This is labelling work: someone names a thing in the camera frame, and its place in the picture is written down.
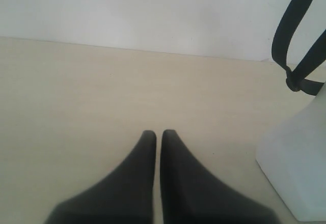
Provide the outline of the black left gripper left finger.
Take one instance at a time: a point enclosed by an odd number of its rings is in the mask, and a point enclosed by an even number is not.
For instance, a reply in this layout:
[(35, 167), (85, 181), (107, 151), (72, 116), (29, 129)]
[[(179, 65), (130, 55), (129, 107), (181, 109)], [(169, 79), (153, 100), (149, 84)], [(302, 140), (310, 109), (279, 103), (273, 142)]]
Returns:
[(155, 162), (156, 135), (145, 130), (110, 174), (59, 203), (46, 223), (153, 223)]

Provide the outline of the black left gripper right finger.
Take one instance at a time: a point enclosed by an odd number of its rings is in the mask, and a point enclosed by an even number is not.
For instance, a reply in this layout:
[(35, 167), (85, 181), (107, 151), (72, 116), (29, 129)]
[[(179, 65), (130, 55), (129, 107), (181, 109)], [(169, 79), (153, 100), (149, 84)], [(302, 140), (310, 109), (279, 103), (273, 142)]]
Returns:
[(270, 208), (211, 174), (175, 130), (162, 134), (160, 191), (164, 223), (276, 223)]

